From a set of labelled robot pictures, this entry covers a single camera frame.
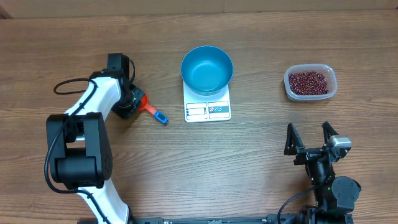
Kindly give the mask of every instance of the clear plastic container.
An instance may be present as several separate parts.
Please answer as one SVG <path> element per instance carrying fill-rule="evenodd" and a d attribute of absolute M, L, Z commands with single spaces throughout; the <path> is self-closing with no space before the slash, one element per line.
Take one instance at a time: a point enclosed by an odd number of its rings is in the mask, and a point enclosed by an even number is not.
<path fill-rule="evenodd" d="M 325 76 L 326 81 L 328 82 L 327 88 L 329 90 L 328 94 L 322 95 L 297 95 L 292 92 L 289 85 L 289 74 L 297 73 L 297 72 L 319 72 L 323 76 Z M 337 91 L 337 79 L 336 74 L 331 69 L 331 67 L 324 64 L 306 64 L 306 65 L 294 65 L 290 67 L 285 73 L 285 89 L 287 98 L 292 101 L 314 101 L 314 100 L 324 100 L 327 98 L 331 98 Z"/>

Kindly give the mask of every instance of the red beans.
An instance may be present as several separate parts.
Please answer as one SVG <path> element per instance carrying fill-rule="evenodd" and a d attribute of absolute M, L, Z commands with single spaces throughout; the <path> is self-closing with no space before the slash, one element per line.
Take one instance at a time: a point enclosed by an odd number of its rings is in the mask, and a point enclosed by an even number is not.
<path fill-rule="evenodd" d="M 319 72 L 289 74 L 290 89 L 297 95 L 322 95 L 329 93 L 326 78 Z"/>

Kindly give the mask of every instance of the tabletop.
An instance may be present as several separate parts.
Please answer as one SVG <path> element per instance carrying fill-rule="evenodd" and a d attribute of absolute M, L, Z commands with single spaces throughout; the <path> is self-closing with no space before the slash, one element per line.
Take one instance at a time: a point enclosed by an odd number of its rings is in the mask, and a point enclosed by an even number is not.
<path fill-rule="evenodd" d="M 234 63 L 230 121 L 183 118 L 180 64 L 200 45 L 222 48 Z M 0 223 L 94 217 L 79 196 L 47 187 L 45 120 L 80 97 L 55 95 L 54 85 L 106 68 L 113 52 L 133 59 L 134 83 L 170 120 L 162 126 L 149 113 L 106 120 L 112 180 L 136 217 L 277 213 L 310 187 L 304 166 L 283 155 L 287 125 L 294 123 L 307 147 L 319 147 L 327 120 L 353 142 L 334 168 L 362 185 L 355 222 L 398 223 L 396 10 L 1 20 Z M 284 73 L 305 63 L 334 69 L 333 98 L 287 99 Z M 315 204 L 312 194 L 284 212 L 306 204 Z"/>

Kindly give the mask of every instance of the blue object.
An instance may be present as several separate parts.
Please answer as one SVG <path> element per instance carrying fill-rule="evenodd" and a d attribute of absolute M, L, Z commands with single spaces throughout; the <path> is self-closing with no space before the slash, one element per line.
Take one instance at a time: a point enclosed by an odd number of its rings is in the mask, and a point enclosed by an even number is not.
<path fill-rule="evenodd" d="M 191 50 L 182 60 L 181 76 L 187 86 L 200 95 L 213 95 L 231 81 L 232 60 L 223 50 L 201 46 Z"/>
<path fill-rule="evenodd" d="M 154 114 L 155 118 L 158 119 L 162 124 L 167 124 L 169 121 L 168 117 L 166 117 L 162 112 L 156 111 Z"/>

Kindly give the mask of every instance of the cable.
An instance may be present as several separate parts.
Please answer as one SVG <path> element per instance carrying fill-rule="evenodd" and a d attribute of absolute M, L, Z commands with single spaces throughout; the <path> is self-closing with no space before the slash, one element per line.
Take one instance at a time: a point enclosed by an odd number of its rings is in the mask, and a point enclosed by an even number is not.
<path fill-rule="evenodd" d="M 134 65 L 134 62 L 130 59 L 131 65 L 132 65 L 132 69 L 134 69 L 134 71 L 132 72 L 132 76 L 130 78 L 129 84 L 132 84 L 132 82 L 134 81 L 135 77 L 136 77 L 136 66 Z"/>
<path fill-rule="evenodd" d="M 50 187 L 51 190 L 53 190 L 56 193 L 59 194 L 75 194 L 75 193 L 81 193 L 81 194 L 85 194 L 87 195 L 87 198 L 89 198 L 95 208 L 97 209 L 98 213 L 101 215 L 103 222 L 106 222 L 107 224 L 111 224 L 111 222 L 107 219 L 107 217 L 105 216 L 105 214 L 102 212 L 100 206 L 98 205 L 97 201 L 95 200 L 95 198 L 92 196 L 91 193 L 87 192 L 86 190 L 80 190 L 80 189 L 74 189 L 74 190 L 60 190 L 58 188 L 56 188 L 50 181 L 50 176 L 49 176 L 49 162 L 50 162 L 50 156 L 51 153 L 55 147 L 55 143 L 57 142 L 58 138 L 60 137 L 62 130 L 65 128 L 65 126 L 69 123 L 69 121 L 82 109 L 84 108 L 84 106 L 87 104 L 87 102 L 91 99 L 91 97 L 93 97 L 95 91 L 98 88 L 97 83 L 94 80 L 91 80 L 89 78 L 75 78 L 75 79 L 71 79 L 71 80 L 66 80 L 63 82 L 60 82 L 58 84 L 55 85 L 54 87 L 54 93 L 57 95 L 68 95 L 68 94 L 74 94 L 74 93 L 83 93 L 85 92 L 85 90 L 79 90 L 79 91 L 70 91 L 70 92 L 58 92 L 57 88 L 66 84 L 66 83 L 71 83 L 71 82 L 81 82 L 81 81 L 87 81 L 87 82 L 91 82 L 92 84 L 94 84 L 93 90 L 91 91 L 91 93 L 87 96 L 87 98 L 80 103 L 79 107 L 72 112 L 68 118 L 63 122 L 63 124 L 61 125 L 60 129 L 57 131 L 57 133 L 55 134 L 55 137 L 49 147 L 49 151 L 47 152 L 47 155 L 45 157 L 45 162 L 44 162 L 44 178 L 45 181 L 47 183 L 47 185 Z"/>
<path fill-rule="evenodd" d="M 328 166 L 327 175 L 326 175 L 325 180 L 323 180 L 321 184 L 319 184 L 319 185 L 313 185 L 311 188 L 309 188 L 309 189 L 307 189 L 307 190 L 304 190 L 303 192 L 300 192 L 300 193 L 298 193 L 297 195 L 294 195 L 293 197 L 291 197 L 290 199 L 288 199 L 288 200 L 280 207 L 280 209 L 279 209 L 279 211 L 278 211 L 278 215 L 277 215 L 278 224 L 282 224 L 282 223 L 281 223 L 281 220 L 280 220 L 280 214 L 282 213 L 283 209 L 286 207 L 286 205 L 287 205 L 288 203 L 292 202 L 293 200 L 295 200 L 295 199 L 297 199 L 297 198 L 299 198 L 299 197 L 301 197 L 301 196 L 304 196 L 304 195 L 310 193 L 312 190 L 315 190 L 315 189 L 318 189 L 319 187 L 322 187 L 322 186 L 328 181 L 329 176 L 330 176 L 330 168 L 331 168 L 330 151 L 328 151 L 328 154 L 327 154 L 327 155 L 328 155 L 328 159 L 329 159 L 329 166 Z"/>

